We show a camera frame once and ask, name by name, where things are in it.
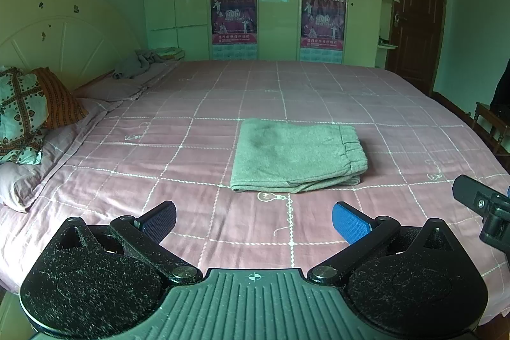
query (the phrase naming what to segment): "orange striped pillow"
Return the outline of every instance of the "orange striped pillow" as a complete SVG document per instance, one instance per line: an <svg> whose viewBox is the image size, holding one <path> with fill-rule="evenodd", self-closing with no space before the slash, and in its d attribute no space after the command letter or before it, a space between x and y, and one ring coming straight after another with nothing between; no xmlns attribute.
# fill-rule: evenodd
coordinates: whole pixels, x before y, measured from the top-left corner
<svg viewBox="0 0 510 340"><path fill-rule="evenodd" d="M31 72L37 76L48 103L46 128L57 129L74 124L88 114L88 111L80 106L76 98L48 67L36 68Z"/></svg>

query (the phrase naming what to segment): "folded gray towel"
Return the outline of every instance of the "folded gray towel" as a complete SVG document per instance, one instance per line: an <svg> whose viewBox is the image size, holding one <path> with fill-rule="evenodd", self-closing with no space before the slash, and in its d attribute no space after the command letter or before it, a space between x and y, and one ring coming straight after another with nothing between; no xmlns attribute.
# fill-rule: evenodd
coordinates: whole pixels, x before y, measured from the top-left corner
<svg viewBox="0 0 510 340"><path fill-rule="evenodd" d="M230 187L297 193L356 185L367 168L352 126L247 119L241 124Z"/></svg>

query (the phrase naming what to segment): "gray blanket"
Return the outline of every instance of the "gray blanket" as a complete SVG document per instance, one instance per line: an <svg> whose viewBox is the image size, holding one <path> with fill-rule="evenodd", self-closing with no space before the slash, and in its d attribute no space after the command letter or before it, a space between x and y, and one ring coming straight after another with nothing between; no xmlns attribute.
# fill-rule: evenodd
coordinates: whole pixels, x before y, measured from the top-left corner
<svg viewBox="0 0 510 340"><path fill-rule="evenodd" d="M137 50L115 67L113 78L132 78L143 74L155 62L165 62L158 54L150 50Z"/></svg>

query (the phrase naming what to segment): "door handle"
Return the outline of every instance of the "door handle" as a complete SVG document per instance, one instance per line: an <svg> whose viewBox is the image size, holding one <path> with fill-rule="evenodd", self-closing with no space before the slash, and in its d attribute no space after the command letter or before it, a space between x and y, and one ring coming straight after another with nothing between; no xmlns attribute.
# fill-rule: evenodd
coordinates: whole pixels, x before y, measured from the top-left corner
<svg viewBox="0 0 510 340"><path fill-rule="evenodd" d="M395 12L395 17L393 18L393 26L394 26L395 28L398 28L398 23L399 23L401 20L402 20L402 21L407 21L407 18L404 18L401 14L399 14L399 13L398 13L398 11L397 11L397 12Z"/></svg>

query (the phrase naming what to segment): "wooden door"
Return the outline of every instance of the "wooden door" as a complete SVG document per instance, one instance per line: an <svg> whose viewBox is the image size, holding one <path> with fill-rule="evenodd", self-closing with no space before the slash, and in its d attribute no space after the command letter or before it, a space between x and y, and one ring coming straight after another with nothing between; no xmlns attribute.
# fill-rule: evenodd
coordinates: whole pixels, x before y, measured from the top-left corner
<svg viewBox="0 0 510 340"><path fill-rule="evenodd" d="M393 8L391 44L386 69L423 93L434 86L443 29L444 0L400 0Z"/></svg>

